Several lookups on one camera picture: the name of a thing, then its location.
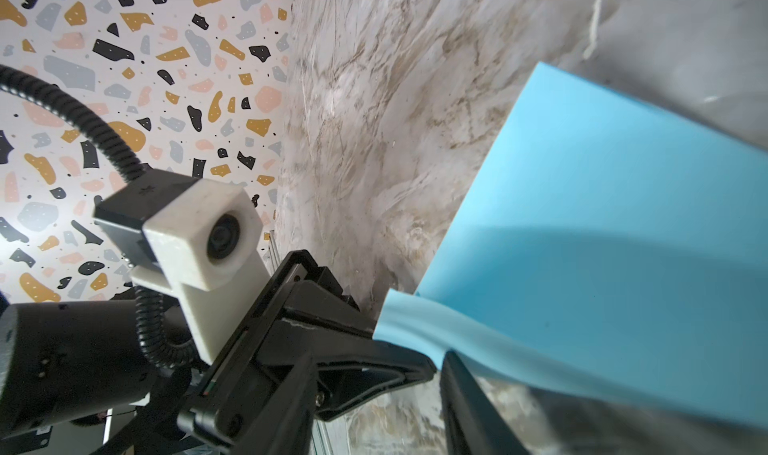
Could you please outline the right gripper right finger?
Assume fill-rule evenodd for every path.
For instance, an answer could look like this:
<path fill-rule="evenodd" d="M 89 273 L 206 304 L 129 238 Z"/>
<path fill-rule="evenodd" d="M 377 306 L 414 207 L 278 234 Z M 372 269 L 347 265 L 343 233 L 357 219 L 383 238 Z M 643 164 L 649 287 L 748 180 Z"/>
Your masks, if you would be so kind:
<path fill-rule="evenodd" d="M 449 454 L 529 454 L 455 351 L 443 359 L 440 395 Z"/>

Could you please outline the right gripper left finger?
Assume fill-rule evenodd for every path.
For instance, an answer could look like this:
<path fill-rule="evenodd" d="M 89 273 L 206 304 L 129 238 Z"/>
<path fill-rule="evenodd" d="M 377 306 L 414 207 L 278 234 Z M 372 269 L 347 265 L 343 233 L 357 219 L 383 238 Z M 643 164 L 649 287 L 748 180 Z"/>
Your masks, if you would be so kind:
<path fill-rule="evenodd" d="M 316 409 L 317 366 L 302 356 L 250 422 L 231 454 L 308 454 Z"/>

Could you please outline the light blue paper sheet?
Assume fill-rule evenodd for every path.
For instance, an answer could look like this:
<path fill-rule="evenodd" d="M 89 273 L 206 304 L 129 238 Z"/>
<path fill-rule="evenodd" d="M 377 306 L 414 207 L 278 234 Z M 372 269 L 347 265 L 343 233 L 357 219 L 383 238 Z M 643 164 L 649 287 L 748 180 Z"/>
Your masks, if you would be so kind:
<path fill-rule="evenodd" d="M 377 340 L 615 403 L 767 425 L 767 154 L 547 64 Z"/>

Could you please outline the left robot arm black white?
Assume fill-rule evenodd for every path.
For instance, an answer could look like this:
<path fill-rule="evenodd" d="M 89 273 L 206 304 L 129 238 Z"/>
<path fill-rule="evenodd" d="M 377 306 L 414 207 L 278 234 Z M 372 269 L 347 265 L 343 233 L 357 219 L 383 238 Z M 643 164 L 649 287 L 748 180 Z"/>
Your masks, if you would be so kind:
<path fill-rule="evenodd" d="M 425 355 L 373 337 L 330 270 L 290 252 L 194 382 L 142 354 L 131 300 L 13 304 L 1 317 L 1 433 L 147 398 L 112 453 L 164 421 L 225 454 L 305 454 L 315 421 L 431 380 Z"/>

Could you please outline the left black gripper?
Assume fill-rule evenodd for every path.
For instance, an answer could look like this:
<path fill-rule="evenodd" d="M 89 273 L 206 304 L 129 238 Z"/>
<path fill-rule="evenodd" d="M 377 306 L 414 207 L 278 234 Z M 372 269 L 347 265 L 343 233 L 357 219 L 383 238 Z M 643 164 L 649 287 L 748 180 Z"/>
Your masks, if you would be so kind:
<path fill-rule="evenodd" d="M 316 418 L 326 422 L 433 379 L 428 356 L 373 340 L 374 326 L 329 268 L 306 250 L 289 253 L 185 403 L 179 428 L 231 449 L 304 355 L 317 363 Z"/>

